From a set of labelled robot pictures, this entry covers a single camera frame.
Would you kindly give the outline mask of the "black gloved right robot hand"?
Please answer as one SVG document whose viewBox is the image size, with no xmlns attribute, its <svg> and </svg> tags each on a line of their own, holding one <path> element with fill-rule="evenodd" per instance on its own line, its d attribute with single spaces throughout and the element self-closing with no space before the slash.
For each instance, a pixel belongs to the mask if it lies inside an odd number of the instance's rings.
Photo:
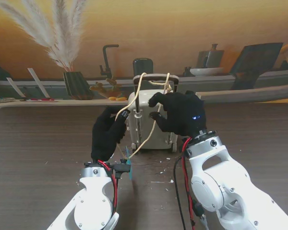
<svg viewBox="0 0 288 230">
<path fill-rule="evenodd" d="M 149 99 L 148 105 L 154 107 L 158 103 L 163 105 L 167 117 L 159 112 L 151 112 L 149 116 L 163 132 L 192 138 L 207 132 L 204 103 L 194 92 L 157 92 Z"/>
</svg>

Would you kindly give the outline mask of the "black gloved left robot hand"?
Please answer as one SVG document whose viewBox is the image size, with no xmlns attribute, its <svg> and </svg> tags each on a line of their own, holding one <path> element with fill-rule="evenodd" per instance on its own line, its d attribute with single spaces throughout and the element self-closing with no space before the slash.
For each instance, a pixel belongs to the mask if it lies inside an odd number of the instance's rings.
<svg viewBox="0 0 288 230">
<path fill-rule="evenodd" d="M 94 161 L 108 161 L 113 155 L 117 144 L 125 136 L 125 121 L 130 113 L 123 106 L 108 106 L 97 118 L 92 129 L 91 158 Z"/>
</svg>

